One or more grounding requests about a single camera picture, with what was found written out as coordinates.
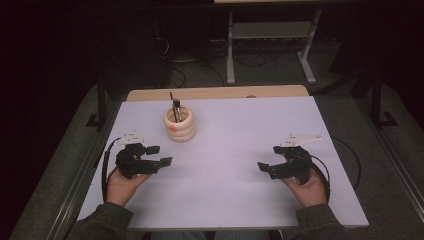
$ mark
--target dark sleeve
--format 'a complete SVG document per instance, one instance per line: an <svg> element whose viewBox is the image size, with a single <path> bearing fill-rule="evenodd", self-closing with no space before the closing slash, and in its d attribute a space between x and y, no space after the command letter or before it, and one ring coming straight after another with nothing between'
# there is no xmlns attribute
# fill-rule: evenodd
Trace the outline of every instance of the dark sleeve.
<svg viewBox="0 0 424 240"><path fill-rule="evenodd" d="M105 203L85 219L74 223L66 239L125 239L133 213L113 203Z"/></svg>
<svg viewBox="0 0 424 240"><path fill-rule="evenodd" d="M296 212L299 222L299 240L351 239L346 228L340 224L327 204L316 205Z"/></svg>

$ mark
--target table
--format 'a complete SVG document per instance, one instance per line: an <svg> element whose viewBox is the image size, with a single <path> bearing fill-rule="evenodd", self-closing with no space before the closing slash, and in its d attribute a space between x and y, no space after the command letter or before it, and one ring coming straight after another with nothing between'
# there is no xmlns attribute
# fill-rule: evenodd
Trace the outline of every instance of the table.
<svg viewBox="0 0 424 240"><path fill-rule="evenodd" d="M231 89L235 94L228 96ZM267 89L271 93L269 96L265 94ZM293 96L294 89L299 96ZM290 133L322 136L321 141L304 148L323 160L330 171L331 208L345 226L368 225L315 101L307 96L304 87L196 90L138 90L130 93L128 101L121 106L108 144L135 129L144 137L145 146L161 146L159 154L144 159L173 157L172 165L152 176L127 204L135 213L130 229L283 229L296 226L295 210L300 208L297 200L283 183L271 180L257 166L257 162L282 163L283 158L274 154L272 147L279 145ZM275 96L278 90L283 97ZM171 101L164 99L165 96L169 98L169 91L194 113L197 133L189 142L176 143L167 136L162 117L171 106ZM190 99L193 92L206 97ZM219 99L211 99L208 92L217 94ZM159 96L159 99L149 100L149 95ZM245 95L260 97L244 98ZM112 148L109 171L120 149L119 146ZM102 202L100 175L98 168L79 219L88 216Z"/></svg>

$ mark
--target beige ribbed container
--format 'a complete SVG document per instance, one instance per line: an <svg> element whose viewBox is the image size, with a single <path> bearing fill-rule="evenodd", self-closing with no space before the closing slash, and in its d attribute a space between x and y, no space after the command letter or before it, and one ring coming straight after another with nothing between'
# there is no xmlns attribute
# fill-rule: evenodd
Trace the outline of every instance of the beige ribbed container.
<svg viewBox="0 0 424 240"><path fill-rule="evenodd" d="M196 126L194 124L194 115L190 108L181 106L182 122L175 122L174 111L170 108L165 112L163 121L171 140L175 142L187 142L196 134Z"/></svg>

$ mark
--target gray carpet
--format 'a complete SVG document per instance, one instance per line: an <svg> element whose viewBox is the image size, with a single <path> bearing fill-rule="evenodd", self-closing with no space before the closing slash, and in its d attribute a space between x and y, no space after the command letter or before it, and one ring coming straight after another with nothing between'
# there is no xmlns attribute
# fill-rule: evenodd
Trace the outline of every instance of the gray carpet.
<svg viewBox="0 0 424 240"><path fill-rule="evenodd" d="M337 47L335 43L317 43L311 49L309 62L317 78L316 85L308 85L304 79L295 55L297 46L271 52L270 59L276 59L276 65L267 63L270 64L269 69L242 64L246 63L247 57L258 62L263 56L240 50L238 56L242 62L235 65L236 85L302 84L311 92L321 89L341 77L328 72ZM222 86L225 58L219 57L208 63L191 63L178 67L178 70L186 76L184 87ZM174 72L178 79L173 78L170 88L182 83L182 75L178 76L181 72ZM423 192L423 131L406 112L396 93L387 86L383 88L382 110L390 111L399 126L385 127L383 131L376 130L370 123L367 112L369 96L364 100L352 98L348 94L352 84L354 81L329 95L316 97L327 128L335 137L334 145L352 185L356 183L359 171L355 155L349 147L358 156L362 166L356 193L370 226L351 229L350 232L354 239L422 239L423 222L404 190L391 161L393 157L387 153L381 135L391 143L411 179ZM109 124L113 122L119 104L108 100ZM81 102L11 239L60 239L69 229L94 173L94 168L81 172L81 166L93 166L110 131L110 128L97 131L96 128L85 126L91 114L96 112L96 89L93 88ZM139 234L129 233L128 238L137 239Z"/></svg>

